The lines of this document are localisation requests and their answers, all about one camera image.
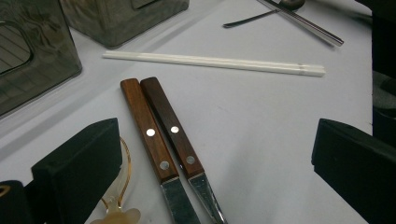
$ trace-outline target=white table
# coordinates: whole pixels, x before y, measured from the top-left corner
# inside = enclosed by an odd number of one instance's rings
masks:
[[[30,168],[91,123],[118,118],[134,172],[124,208],[140,223],[171,223],[120,81],[157,77],[205,167],[230,223],[365,223],[313,171],[318,120],[372,131],[371,26],[353,0],[308,0],[298,14],[340,36],[331,47],[250,0],[191,0],[190,8],[122,46],[123,51],[321,64],[324,77],[102,59],[105,48],[72,31],[83,72],[0,120],[0,180],[31,180]],[[202,223],[210,223],[185,179]],[[99,203],[87,223],[103,217]]]

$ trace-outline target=chopstick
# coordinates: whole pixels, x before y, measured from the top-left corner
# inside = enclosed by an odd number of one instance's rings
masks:
[[[224,58],[195,57],[169,54],[152,54],[139,52],[122,52],[107,50],[102,55],[108,59],[122,59],[153,63],[176,63],[185,65],[231,68],[270,73],[283,73],[298,76],[323,77],[326,73],[321,65],[303,63],[271,63]]]

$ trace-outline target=knife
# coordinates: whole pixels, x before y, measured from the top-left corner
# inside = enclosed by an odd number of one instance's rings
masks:
[[[131,78],[123,80],[120,85],[144,142],[151,165],[163,189],[163,195],[174,223],[200,223],[187,193],[183,189],[177,168],[163,141],[139,82],[137,79]]]
[[[197,194],[206,211],[211,216],[213,223],[228,223],[221,212],[216,197],[207,180],[204,167],[198,159],[186,133],[177,119],[175,111],[170,105],[166,95],[156,77],[143,79],[140,82],[143,93],[146,95],[151,109],[162,126],[177,160]]]

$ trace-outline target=translucent container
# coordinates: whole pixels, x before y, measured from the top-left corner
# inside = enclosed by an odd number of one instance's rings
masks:
[[[0,116],[81,69],[58,0],[0,0]]]
[[[68,24],[108,49],[189,7],[190,0],[61,0]]]

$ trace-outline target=wooden knife handle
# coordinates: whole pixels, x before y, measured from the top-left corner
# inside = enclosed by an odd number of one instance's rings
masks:
[[[123,80],[120,85],[160,183],[177,177],[177,168],[155,123],[139,82],[131,78]]]
[[[185,176],[191,178],[203,173],[204,167],[195,154],[158,79],[150,77],[142,80],[140,85],[177,155]]]

